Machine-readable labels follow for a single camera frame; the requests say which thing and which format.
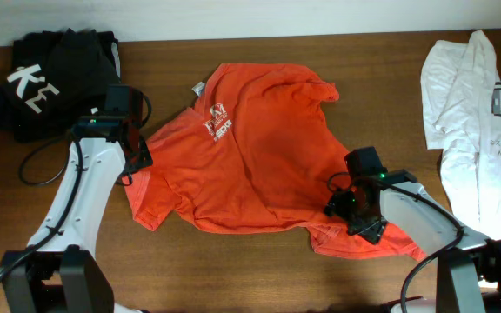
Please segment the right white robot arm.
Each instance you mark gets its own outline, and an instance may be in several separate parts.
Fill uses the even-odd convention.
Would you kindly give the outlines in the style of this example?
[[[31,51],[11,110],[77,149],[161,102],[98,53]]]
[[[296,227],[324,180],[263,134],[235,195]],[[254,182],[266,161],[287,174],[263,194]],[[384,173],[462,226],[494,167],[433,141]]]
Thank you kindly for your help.
[[[411,173],[355,173],[348,187],[329,190],[324,213],[345,220],[349,235],[378,244],[395,225],[426,255],[383,312],[501,312],[501,239],[460,222]],[[435,297],[408,297],[413,278],[431,262],[437,265]]]

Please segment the orange t-shirt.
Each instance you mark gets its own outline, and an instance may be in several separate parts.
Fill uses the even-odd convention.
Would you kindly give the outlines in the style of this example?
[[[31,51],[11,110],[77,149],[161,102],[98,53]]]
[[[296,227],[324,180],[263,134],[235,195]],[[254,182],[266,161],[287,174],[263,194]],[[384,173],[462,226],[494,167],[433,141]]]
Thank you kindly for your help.
[[[218,234],[304,228],[318,254],[422,259],[395,225],[373,244],[324,213],[331,189],[350,182],[347,149],[322,111],[338,98],[303,65],[221,64],[196,102],[148,139],[153,163],[125,190],[133,218],[149,230],[173,212]]]

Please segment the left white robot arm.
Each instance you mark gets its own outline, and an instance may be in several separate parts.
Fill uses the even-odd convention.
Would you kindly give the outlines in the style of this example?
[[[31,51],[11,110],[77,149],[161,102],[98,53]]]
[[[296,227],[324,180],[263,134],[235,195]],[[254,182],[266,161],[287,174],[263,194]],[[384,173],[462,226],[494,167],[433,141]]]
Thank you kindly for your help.
[[[24,250],[0,262],[12,312],[125,312],[95,258],[97,234],[117,179],[141,156],[138,117],[83,117],[50,210]]]

